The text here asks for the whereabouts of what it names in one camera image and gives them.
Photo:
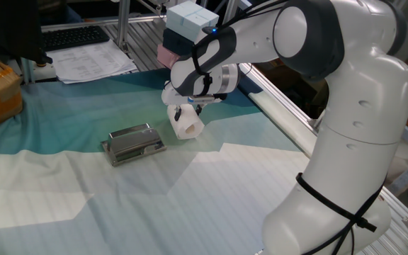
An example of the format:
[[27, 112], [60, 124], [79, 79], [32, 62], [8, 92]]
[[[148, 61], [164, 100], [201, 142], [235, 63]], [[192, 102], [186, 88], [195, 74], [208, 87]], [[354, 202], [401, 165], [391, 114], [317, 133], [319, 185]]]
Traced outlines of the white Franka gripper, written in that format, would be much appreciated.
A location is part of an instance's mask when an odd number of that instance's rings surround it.
[[167, 81], [161, 93], [161, 99], [165, 105], [175, 105], [174, 120], [177, 122], [181, 117], [181, 107], [179, 105], [191, 104], [197, 105], [196, 114], [199, 116], [203, 110], [201, 105], [207, 105], [211, 103], [219, 103], [227, 98], [227, 94], [215, 94], [207, 96], [182, 96], [172, 86], [170, 81]]

